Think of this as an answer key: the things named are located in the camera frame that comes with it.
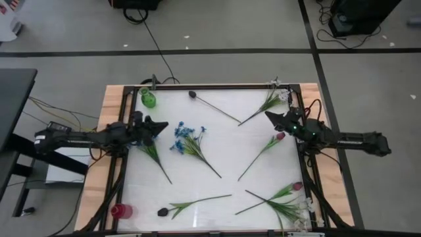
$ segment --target black stand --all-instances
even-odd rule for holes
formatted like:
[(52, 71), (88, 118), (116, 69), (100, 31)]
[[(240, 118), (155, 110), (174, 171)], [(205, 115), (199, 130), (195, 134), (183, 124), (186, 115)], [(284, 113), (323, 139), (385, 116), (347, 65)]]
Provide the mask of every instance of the black stand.
[[(18, 136), (16, 134), (12, 134), (7, 142), (6, 145), (7, 150), (17, 151), (23, 155), (27, 155), (31, 158), (37, 159), (39, 161), (44, 161), (46, 163), (49, 163), (50, 165), (54, 165), (58, 168), (62, 168), (68, 171), (72, 171), (78, 174), (85, 175), (87, 172), (87, 165), (75, 161), (65, 155), (62, 155), (57, 152), (51, 152), (47, 153), (45, 155), (38, 154), (35, 150), (34, 143), (30, 140), (23, 138), (21, 136)], [(19, 172), (28, 172), (29, 167), (25, 167), (23, 165), (19, 165), (18, 169), (20, 169)]]
[[(3, 194), (5, 193), (7, 184), (9, 183), (12, 174), (23, 176), (26, 178), (28, 178), (32, 174), (32, 166), (29, 167), (17, 163), (20, 154), (27, 155), (36, 160), (44, 161), (58, 168), (62, 168), (82, 175), (86, 174), (88, 168), (87, 165), (79, 161), (75, 161), (57, 152), (51, 152), (45, 155), (38, 154), (35, 150), (33, 142), (16, 134), (11, 134), (9, 140), (6, 143), (5, 149), (0, 153), (0, 165), (2, 168), (2, 173), (0, 175), (0, 184), (2, 184), (2, 187), (0, 187), (0, 201), (3, 197)], [(29, 212), (25, 212), (24, 210), (25, 202), (28, 197), (29, 191), (30, 189), (27, 188), (26, 184), (24, 184), (22, 191), (20, 192), (17, 198), (16, 206), (12, 214), (13, 217), (20, 217), (22, 216), (22, 214), (30, 214)]]

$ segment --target red tulip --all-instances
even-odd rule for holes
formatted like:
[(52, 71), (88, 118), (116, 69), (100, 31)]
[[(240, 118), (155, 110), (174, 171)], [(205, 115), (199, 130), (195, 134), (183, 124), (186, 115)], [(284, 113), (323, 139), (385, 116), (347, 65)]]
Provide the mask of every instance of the red tulip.
[(276, 134), (276, 139), (278, 139), (279, 141), (282, 140), (284, 137), (285, 137), (285, 132), (280, 132)]
[(302, 182), (296, 182), (292, 185), (292, 189), (295, 191), (300, 190), (303, 187), (303, 183)]

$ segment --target red cup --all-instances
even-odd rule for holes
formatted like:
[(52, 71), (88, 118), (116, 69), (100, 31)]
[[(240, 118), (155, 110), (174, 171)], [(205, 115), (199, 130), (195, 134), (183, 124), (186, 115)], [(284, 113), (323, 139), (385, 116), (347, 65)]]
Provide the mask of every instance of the red cup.
[(131, 205), (117, 203), (111, 208), (111, 215), (115, 219), (129, 219), (133, 214)]

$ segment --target speaker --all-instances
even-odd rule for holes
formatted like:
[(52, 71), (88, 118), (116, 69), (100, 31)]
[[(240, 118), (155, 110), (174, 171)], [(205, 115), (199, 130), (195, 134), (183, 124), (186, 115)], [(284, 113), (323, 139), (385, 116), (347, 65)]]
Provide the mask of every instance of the speaker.
[(336, 0), (329, 28), (335, 37), (373, 34), (401, 0)]
[(155, 11), (162, 0), (108, 0), (113, 8)]

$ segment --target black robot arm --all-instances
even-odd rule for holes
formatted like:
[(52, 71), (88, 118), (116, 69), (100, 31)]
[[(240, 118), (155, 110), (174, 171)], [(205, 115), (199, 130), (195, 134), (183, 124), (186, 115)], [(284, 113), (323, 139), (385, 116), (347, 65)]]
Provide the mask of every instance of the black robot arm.
[(371, 155), (383, 157), (391, 153), (387, 138), (378, 132), (335, 133), (324, 122), (308, 118), (301, 125), (302, 110), (292, 107), (283, 114), (265, 112), (277, 131), (285, 131), (304, 142), (303, 149), (308, 153), (319, 154), (324, 148), (355, 149)]
[(100, 132), (72, 132), (64, 126), (49, 125), (35, 133), (35, 149), (39, 153), (48, 153), (60, 147), (99, 148), (120, 157), (132, 143), (152, 145), (152, 139), (168, 126), (167, 122), (153, 122), (149, 116), (143, 121), (143, 114), (139, 111), (132, 116), (132, 124), (114, 122)]

